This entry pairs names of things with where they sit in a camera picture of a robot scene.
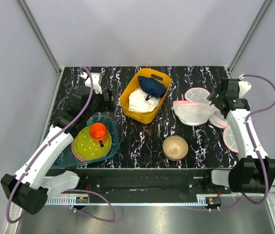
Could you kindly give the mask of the white mesh laundry bag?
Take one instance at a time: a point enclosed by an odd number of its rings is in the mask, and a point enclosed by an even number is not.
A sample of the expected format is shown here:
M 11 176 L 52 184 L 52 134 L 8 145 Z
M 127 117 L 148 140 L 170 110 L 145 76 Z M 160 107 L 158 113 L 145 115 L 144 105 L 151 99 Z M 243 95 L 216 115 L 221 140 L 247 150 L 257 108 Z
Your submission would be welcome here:
M 191 88 L 185 92 L 182 100 L 172 104 L 174 114 L 180 122 L 189 126 L 205 124 L 211 116 L 210 92 L 203 88 Z

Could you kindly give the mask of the white bra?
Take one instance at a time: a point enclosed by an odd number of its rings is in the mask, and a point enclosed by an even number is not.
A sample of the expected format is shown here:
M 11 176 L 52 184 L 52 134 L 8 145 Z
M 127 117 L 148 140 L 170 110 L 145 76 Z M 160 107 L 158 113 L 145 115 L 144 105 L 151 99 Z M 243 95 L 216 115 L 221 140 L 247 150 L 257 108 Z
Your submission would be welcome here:
M 129 95 L 128 110 L 137 113 L 148 113 L 154 111 L 159 105 L 160 98 L 151 97 L 146 100 L 147 93 L 140 88 Z

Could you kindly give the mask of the navy blue bra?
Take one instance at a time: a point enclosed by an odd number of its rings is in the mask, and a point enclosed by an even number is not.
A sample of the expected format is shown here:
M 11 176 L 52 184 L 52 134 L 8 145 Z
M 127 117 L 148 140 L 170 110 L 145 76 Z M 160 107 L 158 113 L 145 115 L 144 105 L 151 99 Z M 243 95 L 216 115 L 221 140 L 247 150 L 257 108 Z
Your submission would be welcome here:
M 162 98 L 166 93 L 165 86 L 156 79 L 138 76 L 138 82 L 141 90 L 147 94 L 146 101 L 150 98 Z

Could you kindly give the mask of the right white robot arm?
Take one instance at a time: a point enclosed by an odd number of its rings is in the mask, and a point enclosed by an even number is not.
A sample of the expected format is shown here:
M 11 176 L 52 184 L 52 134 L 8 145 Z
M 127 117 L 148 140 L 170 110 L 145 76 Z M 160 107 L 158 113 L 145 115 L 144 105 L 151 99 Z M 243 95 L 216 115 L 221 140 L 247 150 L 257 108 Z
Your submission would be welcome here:
M 213 170 L 211 176 L 202 181 L 207 193 L 225 186 L 235 193 L 267 194 L 275 179 L 275 159 L 263 149 L 252 123 L 249 103 L 239 96 L 239 82 L 244 77 L 222 78 L 219 87 L 207 98 L 228 122 L 239 155 L 239 161 L 231 170 Z

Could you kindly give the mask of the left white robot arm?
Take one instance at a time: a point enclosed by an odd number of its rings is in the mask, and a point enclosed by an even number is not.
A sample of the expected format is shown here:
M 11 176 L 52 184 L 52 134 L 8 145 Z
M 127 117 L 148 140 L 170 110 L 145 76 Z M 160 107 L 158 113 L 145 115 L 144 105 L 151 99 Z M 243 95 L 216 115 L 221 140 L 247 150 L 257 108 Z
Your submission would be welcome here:
M 48 170 L 59 154 L 73 142 L 77 134 L 85 128 L 88 120 L 103 105 L 101 87 L 94 82 L 90 71 L 84 67 L 89 81 L 89 93 L 86 101 L 73 101 L 73 109 L 77 115 L 71 116 L 71 121 L 61 128 L 51 126 L 47 137 L 31 158 L 14 175 L 5 174 L 0 183 L 8 199 L 6 219 L 9 223 L 11 204 L 16 204 L 24 211 L 34 215 L 45 205 L 48 198 L 66 191 L 81 193 L 86 189 L 87 182 L 78 174 L 66 171 L 58 176 L 45 179 Z

